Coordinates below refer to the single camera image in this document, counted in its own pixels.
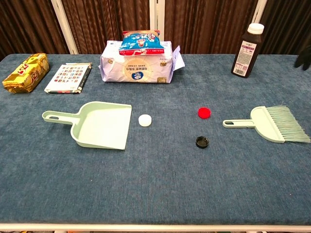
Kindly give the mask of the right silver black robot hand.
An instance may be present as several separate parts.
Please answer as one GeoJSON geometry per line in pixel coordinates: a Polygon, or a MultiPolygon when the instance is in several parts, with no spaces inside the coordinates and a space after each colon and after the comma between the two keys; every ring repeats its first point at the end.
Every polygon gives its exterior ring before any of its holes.
{"type": "Polygon", "coordinates": [[[308,45],[298,55],[294,63],[294,68],[302,66],[302,70],[306,71],[309,69],[310,65],[311,65],[311,46],[308,45]]]}

